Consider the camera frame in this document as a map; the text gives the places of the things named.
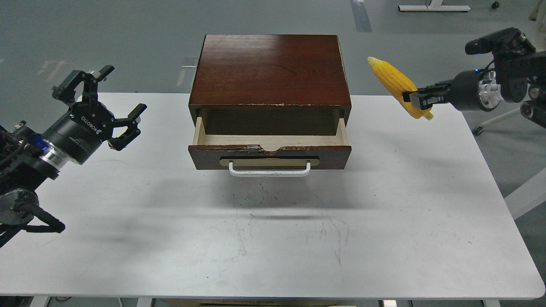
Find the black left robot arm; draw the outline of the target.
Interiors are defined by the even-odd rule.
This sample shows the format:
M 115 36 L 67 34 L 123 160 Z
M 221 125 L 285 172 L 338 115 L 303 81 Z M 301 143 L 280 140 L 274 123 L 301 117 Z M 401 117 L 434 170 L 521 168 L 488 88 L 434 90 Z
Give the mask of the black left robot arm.
M 140 135 L 139 117 L 146 105 L 138 104 L 117 119 L 98 100 L 98 84 L 113 70 L 111 65 L 94 72 L 74 70 L 53 86 L 52 97 L 68 110 L 45 132 L 35 132 L 25 121 L 12 131 L 1 128 L 2 246 L 20 231 L 63 232 L 65 224 L 40 206 L 37 188 L 56 179 L 67 162 L 82 165 L 104 142 L 121 151 Z

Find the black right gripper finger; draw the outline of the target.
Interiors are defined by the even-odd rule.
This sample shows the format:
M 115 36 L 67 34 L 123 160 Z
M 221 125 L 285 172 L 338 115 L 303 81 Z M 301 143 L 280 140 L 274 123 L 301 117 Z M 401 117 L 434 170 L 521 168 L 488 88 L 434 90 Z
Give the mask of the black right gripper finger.
M 450 82 L 436 82 L 433 85 L 421 87 L 413 93 L 415 95 L 445 95 L 450 88 Z
M 402 99 L 408 112 L 429 110 L 434 104 L 444 103 L 445 91 L 417 90 L 404 91 Z

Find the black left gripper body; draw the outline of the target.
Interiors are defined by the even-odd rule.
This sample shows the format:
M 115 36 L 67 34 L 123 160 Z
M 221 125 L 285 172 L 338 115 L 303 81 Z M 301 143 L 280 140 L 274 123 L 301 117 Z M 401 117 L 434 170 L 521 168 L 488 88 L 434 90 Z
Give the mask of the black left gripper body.
M 82 165 L 112 137 L 113 119 L 113 113 L 101 102 L 93 107 L 79 102 L 43 132 L 42 138 Z

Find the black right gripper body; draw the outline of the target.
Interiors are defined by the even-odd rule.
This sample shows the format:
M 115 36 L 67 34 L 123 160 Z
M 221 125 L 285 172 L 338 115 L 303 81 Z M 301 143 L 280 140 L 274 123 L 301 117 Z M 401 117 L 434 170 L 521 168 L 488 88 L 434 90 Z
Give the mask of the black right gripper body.
M 481 74 L 475 70 L 460 72 L 451 80 L 443 81 L 448 90 L 443 103 L 451 104 L 459 111 L 487 111 L 479 96 Z

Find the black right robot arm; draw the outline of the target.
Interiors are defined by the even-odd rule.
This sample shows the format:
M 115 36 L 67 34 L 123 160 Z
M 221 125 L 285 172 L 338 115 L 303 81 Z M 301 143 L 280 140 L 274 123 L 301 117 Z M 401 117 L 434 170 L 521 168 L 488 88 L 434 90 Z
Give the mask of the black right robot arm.
M 546 55 L 519 29 L 509 27 L 466 43 L 468 55 L 493 55 L 493 68 L 468 70 L 452 80 L 406 90 L 405 102 L 421 110 L 451 104 L 459 111 L 493 111 L 499 103 L 520 103 L 517 112 L 545 127 Z

